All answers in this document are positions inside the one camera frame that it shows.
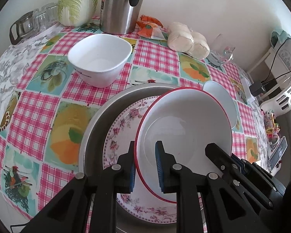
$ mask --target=red rim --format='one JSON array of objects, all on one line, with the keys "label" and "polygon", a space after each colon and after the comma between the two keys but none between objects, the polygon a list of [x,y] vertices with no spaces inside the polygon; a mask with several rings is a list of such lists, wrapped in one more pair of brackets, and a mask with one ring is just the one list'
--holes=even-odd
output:
[{"label": "red rim", "polygon": [[[140,171],[140,168],[139,168],[139,164],[138,164],[138,159],[137,159],[137,139],[138,139],[138,136],[139,136],[139,133],[140,133],[140,128],[143,124],[143,121],[144,119],[146,118],[146,116],[148,115],[148,112],[150,111],[150,109],[161,99],[163,98],[165,95],[168,95],[174,91],[177,91],[177,90],[182,90],[182,89],[194,89],[194,90],[198,90],[198,91],[202,91],[204,93],[206,93],[207,95],[211,96],[219,105],[220,107],[222,108],[223,112],[225,113],[226,117],[227,117],[227,120],[228,120],[228,123],[230,125],[230,120],[228,119],[228,116],[224,110],[224,108],[222,107],[222,105],[217,101],[216,98],[214,98],[211,94],[209,94],[208,92],[205,92],[203,90],[200,90],[200,89],[196,89],[196,88],[192,88],[192,87],[181,87],[181,88],[177,88],[177,89],[172,89],[164,94],[162,94],[159,98],[157,98],[152,104],[151,106],[147,109],[147,111],[145,112],[145,114],[143,115],[141,121],[140,121],[140,124],[138,126],[138,129],[137,129],[137,134],[136,134],[136,138],[135,138],[135,144],[134,144],[134,160],[135,160],[135,166],[136,166],[136,170],[138,172],[138,175],[142,181],[142,183],[144,184],[144,186],[150,191],[151,194],[153,194],[155,197],[159,198],[160,200],[162,201],[166,201],[166,202],[169,202],[169,203],[177,203],[177,202],[174,202],[174,201],[170,201],[170,200],[167,200],[167,199],[164,199],[162,197],[160,197],[159,195],[157,195],[154,191],[151,190],[151,188],[147,185],[147,183],[145,182],[142,174],[141,174],[141,171]],[[232,137],[232,128],[230,126],[230,135]],[[231,145],[231,148],[230,148],[230,154],[232,153],[232,146],[233,146],[233,137],[232,137],[232,145]]]}]

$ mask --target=plastic bag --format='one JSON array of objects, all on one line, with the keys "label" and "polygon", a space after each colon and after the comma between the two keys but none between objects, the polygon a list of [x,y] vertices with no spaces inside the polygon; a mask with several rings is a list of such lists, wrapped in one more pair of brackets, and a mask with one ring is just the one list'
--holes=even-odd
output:
[{"label": "plastic bag", "polygon": [[142,15],[140,17],[141,21],[138,21],[137,24],[141,28],[137,32],[139,36],[148,38],[148,39],[157,39],[157,40],[166,40],[163,33],[162,23],[154,17]]}]

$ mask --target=power adapter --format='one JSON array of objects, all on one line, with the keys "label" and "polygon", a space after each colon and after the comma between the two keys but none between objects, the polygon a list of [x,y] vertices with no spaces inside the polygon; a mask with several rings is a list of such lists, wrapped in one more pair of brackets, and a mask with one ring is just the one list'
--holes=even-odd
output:
[{"label": "power adapter", "polygon": [[257,81],[249,86],[251,94],[256,97],[259,94],[265,93],[265,88],[260,81]]}]

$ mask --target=white wall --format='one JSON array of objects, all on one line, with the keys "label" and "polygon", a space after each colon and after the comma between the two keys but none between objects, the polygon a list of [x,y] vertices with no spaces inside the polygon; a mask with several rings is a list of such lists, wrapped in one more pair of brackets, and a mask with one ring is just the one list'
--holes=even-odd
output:
[{"label": "white wall", "polygon": [[[9,28],[16,19],[55,1],[9,0],[0,12],[0,55],[10,44]],[[204,34],[208,43],[222,33],[236,47],[235,62],[246,70],[269,48],[273,28],[281,26],[291,35],[291,13],[282,0],[144,0],[140,13],[164,26],[185,23]]]}]

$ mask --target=stainless steel kettle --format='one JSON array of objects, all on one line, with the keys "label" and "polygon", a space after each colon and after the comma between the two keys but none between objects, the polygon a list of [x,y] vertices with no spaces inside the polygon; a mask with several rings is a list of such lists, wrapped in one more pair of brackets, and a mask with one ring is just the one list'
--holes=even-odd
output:
[{"label": "stainless steel kettle", "polygon": [[127,34],[136,27],[143,0],[101,0],[100,30]]}]

